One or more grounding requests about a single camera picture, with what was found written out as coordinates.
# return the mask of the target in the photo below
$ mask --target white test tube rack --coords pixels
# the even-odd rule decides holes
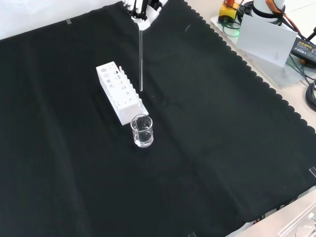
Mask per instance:
[[[122,125],[139,114],[148,115],[142,100],[121,67],[114,62],[96,68],[102,88]]]

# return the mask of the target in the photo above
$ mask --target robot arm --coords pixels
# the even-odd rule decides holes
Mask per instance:
[[[132,20],[144,31],[157,19],[168,0],[122,0]]]

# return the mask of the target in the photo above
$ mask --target white wall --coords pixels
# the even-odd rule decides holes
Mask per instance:
[[[119,0],[0,0],[0,39],[47,26]]]

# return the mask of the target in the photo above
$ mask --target black tablecloth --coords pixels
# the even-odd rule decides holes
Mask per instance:
[[[182,0],[144,33],[147,149],[95,70],[138,87],[136,26],[71,21],[0,41],[1,236],[222,237],[315,183],[315,131]]]

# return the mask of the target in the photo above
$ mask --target cable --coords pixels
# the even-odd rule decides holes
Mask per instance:
[[[228,29],[232,29],[232,30],[239,30],[240,27],[236,28],[236,27],[231,27],[231,26],[228,26],[228,25],[225,25],[226,28]]]
[[[239,11],[237,12],[237,18],[240,22],[242,22],[244,14],[251,16],[251,10],[253,7],[253,1],[246,2],[244,5],[242,5],[243,2],[244,1],[241,1],[238,7]]]
[[[237,36],[239,36],[239,34],[238,34],[238,35],[235,35],[235,36],[232,36],[232,35],[227,34],[227,33],[225,32],[225,27],[227,28],[226,24],[223,24],[223,33],[224,33],[225,35],[227,35],[227,36],[229,36],[229,37],[237,37]]]
[[[308,84],[310,84],[310,82],[307,80],[307,78],[309,78],[309,79],[311,79],[311,80],[313,80],[313,81],[316,80],[316,79],[313,79],[313,78],[311,78],[311,77],[309,77],[308,75],[305,74],[305,72],[304,72],[304,67],[303,67],[303,71],[300,70],[300,68],[299,68],[299,67],[297,66],[297,64],[295,63],[295,61],[294,61],[292,55],[290,55],[290,59],[292,60],[294,66],[298,69],[299,73],[304,77],[304,79],[307,81]]]
[[[292,60],[292,62],[294,63],[295,67],[298,69],[299,73],[303,76],[303,78],[305,79],[305,81],[308,83],[308,88],[306,90],[306,93],[305,93],[305,100],[306,100],[306,103],[307,105],[313,110],[316,112],[316,97],[315,97],[315,94],[314,94],[314,90],[316,90],[316,86],[315,86],[315,79],[307,76],[305,74],[305,67],[304,65],[302,66],[302,70],[299,69],[299,67],[297,66],[297,64],[295,63],[293,57],[290,55],[290,58]]]
[[[306,90],[305,100],[306,100],[307,105],[316,112],[316,97],[314,94],[314,90],[315,90],[315,82],[312,82]]]

